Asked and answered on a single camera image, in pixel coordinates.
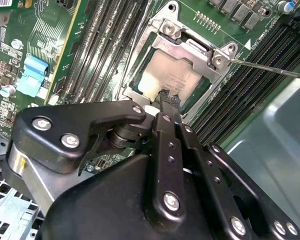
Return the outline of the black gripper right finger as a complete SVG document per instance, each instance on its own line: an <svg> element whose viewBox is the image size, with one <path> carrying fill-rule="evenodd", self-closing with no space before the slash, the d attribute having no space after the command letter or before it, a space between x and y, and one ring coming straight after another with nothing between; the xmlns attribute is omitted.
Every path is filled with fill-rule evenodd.
<svg viewBox="0 0 300 240"><path fill-rule="evenodd" d="M215 240L300 240L291 218L217 144L202 146L182 123L178 95L171 110L185 166L192 171L204 217Z"/></svg>

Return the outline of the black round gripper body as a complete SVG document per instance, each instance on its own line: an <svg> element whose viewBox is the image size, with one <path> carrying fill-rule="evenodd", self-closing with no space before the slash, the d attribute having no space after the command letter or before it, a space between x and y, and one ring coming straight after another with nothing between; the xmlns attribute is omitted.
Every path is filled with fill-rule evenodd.
<svg viewBox="0 0 300 240"><path fill-rule="evenodd" d="M62 193L39 229L41 240L226 240L222 226L204 209L194 176L183 175L186 217L164 232L146 218L144 205L152 161L128 158Z"/></svg>

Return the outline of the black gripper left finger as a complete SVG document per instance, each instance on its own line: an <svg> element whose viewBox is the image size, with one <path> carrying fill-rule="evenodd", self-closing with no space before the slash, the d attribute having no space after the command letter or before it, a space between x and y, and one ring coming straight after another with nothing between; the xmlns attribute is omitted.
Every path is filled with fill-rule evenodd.
<svg viewBox="0 0 300 240"><path fill-rule="evenodd" d="M159 96L154 116L131 100L35 107L17 115L14 167L25 163L19 174L45 217L70 188L128 158L147 157L147 220L156 227L182 225L182 146L172 96L166 90Z"/></svg>

